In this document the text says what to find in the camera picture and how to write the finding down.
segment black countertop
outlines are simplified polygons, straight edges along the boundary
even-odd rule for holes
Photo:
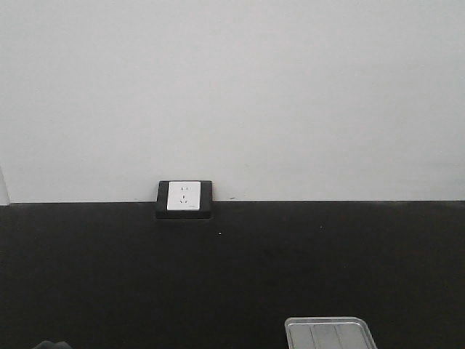
[[[0,348],[286,349],[290,316],[357,316],[379,349],[465,346],[464,202],[0,208]]]

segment container lid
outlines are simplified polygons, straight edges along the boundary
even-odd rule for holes
[[[289,349],[376,349],[359,318],[288,318],[285,327]]]

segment white wall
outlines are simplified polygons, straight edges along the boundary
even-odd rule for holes
[[[0,206],[9,205],[9,197],[7,192],[7,184],[4,181],[0,167]]]
[[[465,198],[465,1],[0,7],[12,202]]]

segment white outlet faceplate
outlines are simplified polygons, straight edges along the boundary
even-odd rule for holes
[[[170,182],[168,211],[191,211],[201,208],[200,182]]]

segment power socket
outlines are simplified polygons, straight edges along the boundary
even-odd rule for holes
[[[166,208],[168,211],[199,210],[201,208],[201,183],[170,182]]]
[[[158,184],[155,217],[210,218],[212,184],[209,180],[162,180]]]

